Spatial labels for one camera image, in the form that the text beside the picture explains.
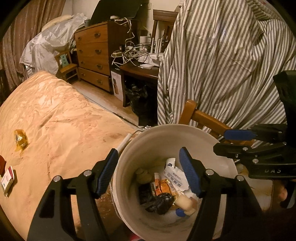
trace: gray and white stripes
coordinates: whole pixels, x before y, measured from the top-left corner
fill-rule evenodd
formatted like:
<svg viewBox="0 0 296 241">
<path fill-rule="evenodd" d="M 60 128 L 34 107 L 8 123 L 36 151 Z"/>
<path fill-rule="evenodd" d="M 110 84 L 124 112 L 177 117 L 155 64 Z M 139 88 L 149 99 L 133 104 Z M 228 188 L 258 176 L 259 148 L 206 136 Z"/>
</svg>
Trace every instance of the gray and white stripes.
<svg viewBox="0 0 296 241">
<path fill-rule="evenodd" d="M 288 26 L 258 0 L 185 0 L 160 66 L 159 124 L 177 123 L 187 99 L 232 128 L 282 123 L 272 77 L 296 69 L 295 54 Z"/>
</svg>

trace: beige tablecloth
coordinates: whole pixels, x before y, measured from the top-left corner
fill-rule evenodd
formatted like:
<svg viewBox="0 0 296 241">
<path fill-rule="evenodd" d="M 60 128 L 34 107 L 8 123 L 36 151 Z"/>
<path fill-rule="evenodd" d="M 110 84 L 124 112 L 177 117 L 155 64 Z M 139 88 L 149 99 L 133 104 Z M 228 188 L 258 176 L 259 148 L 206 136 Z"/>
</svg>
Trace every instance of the beige tablecloth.
<svg viewBox="0 0 296 241">
<path fill-rule="evenodd" d="M 25 130 L 29 139 L 23 153 L 15 152 L 15 129 Z M 0 193 L 0 205 L 19 234 L 27 239 L 34 212 L 54 176 L 70 178 L 91 169 L 131 132 L 120 118 L 47 72 L 38 72 L 17 87 L 0 107 L 0 155 L 17 178 L 8 197 Z M 73 200 L 79 229 L 75 204 Z M 121 220 L 110 190 L 97 204 L 108 233 L 113 232 Z"/>
</svg>

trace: blue bottle cap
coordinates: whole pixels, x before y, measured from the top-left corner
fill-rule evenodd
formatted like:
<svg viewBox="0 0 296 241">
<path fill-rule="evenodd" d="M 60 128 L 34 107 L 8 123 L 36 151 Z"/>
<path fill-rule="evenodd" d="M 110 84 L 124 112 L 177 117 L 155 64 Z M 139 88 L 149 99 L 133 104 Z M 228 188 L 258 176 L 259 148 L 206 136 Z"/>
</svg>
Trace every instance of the blue bottle cap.
<svg viewBox="0 0 296 241">
<path fill-rule="evenodd" d="M 186 214 L 184 213 L 184 211 L 180 208 L 176 209 L 176 214 L 178 217 L 185 217 Z"/>
</svg>

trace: beige plastic bucket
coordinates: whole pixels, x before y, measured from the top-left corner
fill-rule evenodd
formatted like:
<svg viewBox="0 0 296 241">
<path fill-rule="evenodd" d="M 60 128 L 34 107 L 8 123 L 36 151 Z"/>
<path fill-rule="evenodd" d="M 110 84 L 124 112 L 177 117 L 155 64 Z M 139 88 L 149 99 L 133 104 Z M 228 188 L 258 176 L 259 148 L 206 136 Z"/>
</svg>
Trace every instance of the beige plastic bucket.
<svg viewBox="0 0 296 241">
<path fill-rule="evenodd" d="M 125 224 L 146 241 L 186 240 L 197 212 L 192 216 L 177 217 L 175 212 L 165 215 L 148 213 L 139 205 L 134 172 L 139 168 L 151 168 L 165 164 L 170 157 L 176 158 L 185 146 L 194 159 L 219 175 L 234 178 L 237 170 L 233 160 L 216 156 L 213 146 L 218 141 L 210 134 L 187 125 L 168 124 L 153 127 L 135 137 L 122 152 L 113 176 L 113 197 L 116 208 Z M 214 238 L 221 233 L 226 197 L 221 198 Z"/>
</svg>

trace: small wooden chair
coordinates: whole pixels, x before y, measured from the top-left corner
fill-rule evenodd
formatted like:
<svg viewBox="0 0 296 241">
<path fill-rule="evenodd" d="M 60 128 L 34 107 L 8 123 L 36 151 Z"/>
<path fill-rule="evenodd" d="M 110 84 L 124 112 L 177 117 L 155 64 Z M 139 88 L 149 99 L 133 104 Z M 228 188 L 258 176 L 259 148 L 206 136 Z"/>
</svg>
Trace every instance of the small wooden chair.
<svg viewBox="0 0 296 241">
<path fill-rule="evenodd" d="M 79 72 L 78 72 L 78 66 L 76 64 L 72 63 L 69 51 L 61 52 L 57 56 L 55 56 L 54 58 L 57 61 L 57 64 L 59 66 L 59 71 L 61 72 L 62 78 L 63 78 L 64 81 L 68 82 L 68 79 L 70 79 L 70 78 L 72 78 L 72 77 L 74 77 L 76 75 L 78 77 L 78 80 L 79 81 L 81 80 L 80 76 L 79 76 Z M 74 74 L 74 75 L 67 78 L 66 74 L 73 71 L 73 70 L 76 70 L 76 74 Z"/>
<path fill-rule="evenodd" d="M 163 33 L 163 46 L 161 48 L 161 52 L 163 52 L 168 46 L 177 16 L 178 16 L 178 12 L 156 10 L 156 9 L 153 10 L 154 24 L 153 24 L 151 39 L 152 38 L 155 39 L 158 21 L 165 22 L 165 31 Z"/>
<path fill-rule="evenodd" d="M 221 135 L 224 135 L 226 130 L 230 130 L 231 128 L 221 121 L 218 121 L 214 117 L 196 109 L 197 103 L 193 100 L 187 100 L 185 103 L 183 112 L 181 114 L 179 124 L 188 125 L 190 120 L 194 120 L 198 123 L 197 128 L 202 129 L 204 126 L 211 129 L 210 134 L 216 139 Z M 236 141 L 236 140 L 226 140 L 222 139 L 223 143 L 233 143 L 237 145 L 253 145 L 254 140 L 252 141 Z"/>
</svg>

